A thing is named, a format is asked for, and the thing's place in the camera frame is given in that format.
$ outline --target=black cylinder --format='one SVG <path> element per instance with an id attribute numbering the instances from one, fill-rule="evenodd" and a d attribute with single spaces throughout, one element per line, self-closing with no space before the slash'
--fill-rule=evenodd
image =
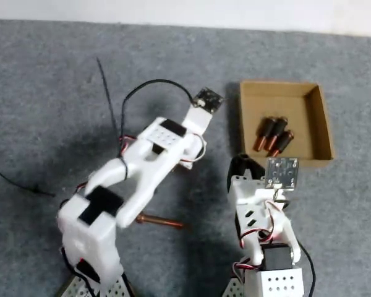
<path id="1" fill-rule="evenodd" d="M 278 140 L 275 142 L 274 150 L 278 150 L 279 153 L 283 152 L 285 148 L 289 145 L 290 141 L 294 138 L 294 133 L 290 130 L 283 132 Z"/>
<path id="2" fill-rule="evenodd" d="M 284 116 L 282 116 L 281 118 L 278 118 L 276 120 L 275 125 L 273 126 L 270 137 L 279 136 L 280 134 L 282 134 L 284 131 L 284 128 L 286 128 L 287 126 L 287 122 L 288 120 Z"/>
<path id="3" fill-rule="evenodd" d="M 261 129 L 258 132 L 258 136 L 260 137 L 269 137 L 272 133 L 273 127 L 275 126 L 275 119 L 274 118 L 265 118 L 261 125 Z"/>

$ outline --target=black plastic part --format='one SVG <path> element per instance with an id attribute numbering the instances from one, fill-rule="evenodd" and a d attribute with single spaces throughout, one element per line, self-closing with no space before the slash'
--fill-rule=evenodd
<path id="1" fill-rule="evenodd" d="M 81 260 L 77 265 L 76 268 L 85 274 L 87 277 L 91 278 L 92 280 L 100 283 L 100 277 L 96 273 L 95 269 L 85 260 Z"/>
<path id="2" fill-rule="evenodd" d="M 272 133 L 270 137 L 273 136 L 279 136 L 280 134 L 283 133 L 284 129 L 287 126 L 287 119 L 286 118 L 278 118 L 276 120 L 275 125 L 273 126 Z"/>
<path id="3" fill-rule="evenodd" d="M 153 144 L 153 152 L 159 155 L 161 152 L 164 151 L 164 148 L 158 144 Z"/>
<path id="4" fill-rule="evenodd" d="M 130 282 L 128 281 L 128 278 L 127 278 L 125 272 L 122 274 L 122 279 L 124 280 L 124 283 L 125 283 L 125 286 L 128 290 L 129 296 L 130 297 L 135 297 L 135 293 L 134 293 L 133 289 L 130 287 Z"/>
<path id="5" fill-rule="evenodd" d="M 171 119 L 164 120 L 160 125 L 181 137 L 183 137 L 187 132 L 187 129 L 185 127 L 172 121 Z"/>
<path id="6" fill-rule="evenodd" d="M 273 118 L 265 118 L 261 125 L 261 129 L 258 132 L 260 137 L 269 137 L 272 133 L 273 127 L 275 126 L 275 119 Z"/>
<path id="7" fill-rule="evenodd" d="M 278 140 L 275 142 L 273 149 L 274 150 L 279 150 L 279 152 L 283 152 L 285 148 L 289 145 L 290 141 L 292 141 L 293 137 L 290 134 L 290 132 L 286 131 L 283 132 Z"/>
<path id="8" fill-rule="evenodd" d="M 200 100 L 202 100 L 205 104 L 202 106 L 200 104 Z M 203 88 L 199 91 L 198 95 L 192 99 L 194 106 L 201 107 L 208 113 L 214 113 L 218 108 L 221 106 L 224 98 L 218 95 L 217 93 L 213 92 L 209 88 Z"/>
<path id="9" fill-rule="evenodd" d="M 262 176 L 265 176 L 265 169 L 256 161 L 250 159 L 248 155 L 242 153 L 232 158 L 231 164 L 229 165 L 227 191 L 229 191 L 229 187 L 231 186 L 231 178 L 234 175 L 244 175 L 246 170 L 250 170 L 253 179 L 261 179 Z"/>
<path id="10" fill-rule="evenodd" d="M 235 213 L 235 228 L 236 228 L 237 238 L 239 240 L 241 240 L 241 226 L 240 226 L 239 220 L 237 218 L 237 213 Z"/>
<path id="11" fill-rule="evenodd" d="M 107 212 L 115 217 L 118 209 L 124 203 L 122 197 L 102 186 L 97 186 L 86 198 L 90 203 L 80 214 L 79 219 L 88 225 L 91 225 L 102 212 Z"/>
<path id="12" fill-rule="evenodd" d="M 287 244 L 263 244 L 261 248 L 264 255 L 262 270 L 292 269 L 291 249 Z"/>

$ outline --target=perforated metal plate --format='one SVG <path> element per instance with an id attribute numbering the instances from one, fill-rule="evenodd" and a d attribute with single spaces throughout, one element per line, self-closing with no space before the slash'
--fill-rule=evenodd
<path id="1" fill-rule="evenodd" d="M 299 160 L 297 158 L 268 158 L 265 189 L 295 189 Z"/>
<path id="2" fill-rule="evenodd" d="M 222 297 L 243 297 L 243 284 L 237 278 L 232 278 Z"/>
<path id="3" fill-rule="evenodd" d="M 98 294 L 98 289 L 92 284 L 91 287 L 95 295 Z M 62 293 L 57 295 L 58 297 L 91 297 L 87 288 L 85 287 L 85 282 L 79 277 L 73 277 L 70 283 L 64 287 Z M 117 282 L 106 292 L 100 292 L 100 297 L 131 297 L 128 289 L 125 285 L 124 279 L 121 277 Z"/>

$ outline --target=circuit board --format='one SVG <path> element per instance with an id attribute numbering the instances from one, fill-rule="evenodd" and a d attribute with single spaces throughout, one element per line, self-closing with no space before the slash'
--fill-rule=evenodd
<path id="1" fill-rule="evenodd" d="M 298 167 L 298 158 L 268 158 L 265 189 L 295 189 Z"/>
<path id="2" fill-rule="evenodd" d="M 205 87 L 192 101 L 195 107 L 201 107 L 208 113 L 214 113 L 221 106 L 224 98 Z"/>

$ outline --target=black wire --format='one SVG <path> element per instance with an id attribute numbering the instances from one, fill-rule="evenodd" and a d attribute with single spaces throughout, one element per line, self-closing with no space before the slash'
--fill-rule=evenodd
<path id="1" fill-rule="evenodd" d="M 312 271 L 312 284 L 310 286 L 309 295 L 308 295 L 308 297 L 312 297 L 313 296 L 313 291 L 315 291 L 315 285 L 316 285 L 315 266 L 313 265 L 312 258 L 310 257 L 306 248 L 301 244 L 301 242 L 299 240 L 297 240 L 297 241 L 298 241 L 298 245 L 300 246 L 300 248 L 304 252 L 305 256 L 307 256 L 309 264 L 310 264 L 310 270 Z"/>
<path id="2" fill-rule="evenodd" d="M 109 110 L 110 110 L 111 124 L 113 125 L 113 130 L 114 130 L 114 133 L 115 133 L 115 135 L 116 135 L 116 144 L 119 145 L 119 143 L 118 143 L 118 140 L 119 140 L 118 127 L 117 127 L 116 118 L 114 117 L 113 104 L 112 104 L 112 102 L 111 102 L 111 97 L 110 97 L 109 88 L 108 88 L 108 86 L 107 86 L 106 76 L 104 75 L 103 66 L 102 66 L 101 63 L 100 63 L 99 58 L 96 58 L 96 61 L 97 61 L 97 63 L 98 63 L 99 71 L 100 71 L 100 76 L 101 76 L 101 79 L 102 79 L 102 81 L 103 81 L 104 93 L 106 94 L 107 102 L 109 103 Z"/>
<path id="3" fill-rule="evenodd" d="M 12 184 L 13 186 L 15 187 L 19 187 L 20 189 L 23 189 L 23 190 L 26 190 L 26 191 L 29 191 L 29 192 L 32 192 L 34 194 L 41 194 L 41 195 L 46 195 L 46 196 L 50 196 L 50 197 L 55 197 L 55 194 L 53 193 L 49 193 L 49 192 L 45 192 L 45 191 L 42 191 L 38 188 L 38 185 L 36 185 L 35 187 L 27 187 L 27 186 L 23 186 L 21 184 L 18 184 L 16 183 L 15 181 L 12 181 L 11 179 L 9 179 L 8 177 L 6 177 L 4 174 L 0 173 L 0 176 L 5 180 L 7 181 L 9 184 Z"/>
<path id="4" fill-rule="evenodd" d="M 59 204 L 59 209 L 61 209 L 63 207 L 63 205 L 66 204 L 67 201 L 69 201 L 70 199 L 64 199 L 62 200 L 62 202 Z"/>
<path id="5" fill-rule="evenodd" d="M 99 58 L 96 58 L 96 61 L 98 62 L 98 66 L 99 66 L 99 70 L 100 70 L 100 76 L 101 76 L 101 79 L 103 81 L 103 87 L 104 87 L 104 92 L 106 94 L 106 98 L 107 98 L 107 102 L 109 103 L 109 110 L 110 110 L 110 117 L 111 117 L 111 124 L 113 125 L 113 129 L 114 129 L 114 134 L 116 136 L 116 143 L 118 144 L 118 158 L 122 161 L 122 163 L 124 164 L 125 166 L 125 179 L 128 178 L 128 165 L 127 163 L 125 162 L 124 158 L 122 157 L 122 153 L 121 153 L 121 150 L 122 150 L 122 146 L 123 146 L 123 142 L 119 142 L 119 134 L 118 134 L 118 127 L 117 127 L 117 122 L 116 122 L 116 118 L 114 117 L 114 110 L 113 110 L 113 104 L 111 102 L 111 97 L 110 97 L 110 92 L 109 92 L 109 88 L 107 86 L 107 80 L 106 80 L 106 76 L 104 75 L 104 70 L 103 70 L 103 66 L 101 65 L 100 63 L 100 60 Z"/>
<path id="6" fill-rule="evenodd" d="M 89 284 L 88 279 L 87 279 L 86 277 L 84 277 L 82 274 L 76 272 L 76 271 L 74 270 L 73 266 L 71 266 L 71 264 L 69 263 L 69 260 L 68 260 L 68 258 L 67 258 L 67 256 L 66 256 L 66 251 L 64 250 L 64 247 L 61 248 L 61 252 L 62 252 L 63 261 L 64 261 L 64 263 L 66 264 L 67 269 L 69 269 L 70 272 L 71 272 L 73 275 L 75 275 L 76 277 L 81 278 L 81 279 L 85 282 L 85 286 L 87 287 L 87 289 L 88 289 L 88 291 L 89 291 L 91 297 L 97 297 L 97 296 L 95 295 L 95 293 L 93 292 L 93 289 L 92 289 L 91 285 Z"/>
<path id="7" fill-rule="evenodd" d="M 177 82 L 174 82 L 173 80 L 169 80 L 169 79 L 148 80 L 148 81 L 142 83 L 141 85 L 137 86 L 136 88 L 134 88 L 132 91 L 130 91 L 130 93 L 128 95 L 126 95 L 124 101 L 122 102 L 122 107 L 121 107 L 121 136 L 120 136 L 120 145 L 119 145 L 119 147 L 120 147 L 119 158 L 121 159 L 123 164 L 125 164 L 125 179 L 128 178 L 128 167 L 126 166 L 126 163 L 125 163 L 124 159 L 122 158 L 121 149 L 123 148 L 123 145 L 124 145 L 125 106 L 126 106 L 126 103 L 133 95 L 135 95 L 136 92 L 138 92 L 142 88 L 146 87 L 147 85 L 156 84 L 156 83 L 159 83 L 159 82 L 164 83 L 164 84 L 174 85 L 175 87 L 180 88 L 181 90 L 183 90 L 187 94 L 188 99 L 190 100 L 191 104 L 193 103 L 192 102 L 192 96 L 191 96 L 190 92 L 185 87 L 183 87 L 181 84 L 179 84 Z"/>

